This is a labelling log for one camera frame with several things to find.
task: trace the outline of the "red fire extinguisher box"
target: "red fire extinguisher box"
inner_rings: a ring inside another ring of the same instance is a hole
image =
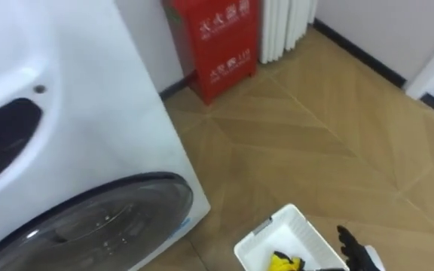
[[[207,105],[255,74],[258,0],[164,0],[164,5],[182,18],[197,72],[191,87]]]

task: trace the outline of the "white container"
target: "white container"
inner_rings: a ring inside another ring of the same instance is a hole
[[[267,271],[274,251],[303,259],[305,270],[349,270],[293,204],[282,207],[234,247],[234,253],[246,271]]]

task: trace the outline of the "yellow cloth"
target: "yellow cloth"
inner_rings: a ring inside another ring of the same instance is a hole
[[[270,259],[270,266],[268,271],[301,271],[304,268],[304,261],[300,258],[289,257],[275,251]]]

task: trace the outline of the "black glove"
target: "black glove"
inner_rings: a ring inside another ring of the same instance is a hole
[[[346,265],[350,268],[350,271],[380,271],[374,265],[365,247],[356,241],[356,238],[347,228],[338,226],[338,232],[339,241],[344,244],[341,251],[348,258]]]

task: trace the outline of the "washing machine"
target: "washing machine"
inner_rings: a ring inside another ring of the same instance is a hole
[[[209,211],[137,49],[111,0],[0,0],[1,271],[137,270]]]

